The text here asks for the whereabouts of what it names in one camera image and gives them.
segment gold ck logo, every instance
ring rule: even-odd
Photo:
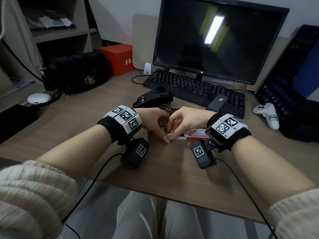
[[[93,80],[93,77],[94,76],[88,76],[86,79],[85,79],[85,83],[87,84],[94,84],[95,83],[95,80]]]

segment wooden desk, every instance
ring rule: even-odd
[[[17,161],[34,160],[59,143],[95,125],[117,105],[132,106],[138,96],[149,91],[131,82],[133,75],[141,73],[134,70],[121,77],[113,77],[91,91],[62,97],[47,107],[37,121],[1,144],[0,157]],[[144,77],[137,77],[136,81],[139,80],[144,80]],[[251,112],[256,105],[255,97],[246,94],[244,122],[253,136],[319,184],[319,144],[286,139],[280,132],[271,130],[265,119]],[[173,107],[182,106],[202,108],[174,98]],[[141,166],[137,170],[129,170],[120,164],[119,157],[115,158],[101,173],[100,181],[263,223],[248,196],[224,164],[218,163],[215,167],[201,170],[189,149],[190,142],[175,140],[166,145],[156,136],[147,134],[144,129],[137,136],[147,138],[151,147]],[[91,169],[88,177],[94,178],[110,156],[124,150],[124,147],[112,144]],[[266,204],[249,184],[231,153],[225,151],[219,157],[230,164],[260,209],[274,223]]]

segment white floor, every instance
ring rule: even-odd
[[[79,196],[84,194],[91,182],[88,180]],[[97,182],[67,224],[81,239],[111,239],[116,228],[117,208],[128,193],[128,190]],[[196,208],[196,212],[205,239],[267,239],[270,234],[266,225],[200,208]],[[65,226],[59,238],[78,237]]]

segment black keyboard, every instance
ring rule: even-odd
[[[224,94],[228,100],[220,111],[241,119],[245,116],[245,94],[226,89],[223,86],[198,81],[161,69],[150,75],[143,85],[151,89],[162,86],[166,91],[172,92],[173,96],[204,107],[207,107],[218,94]]]

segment sweater sleeve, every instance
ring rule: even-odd
[[[56,238],[76,194],[76,181],[49,165],[26,161],[3,169],[0,230],[34,239]]]
[[[269,208],[280,239],[319,238],[319,189],[285,198]]]

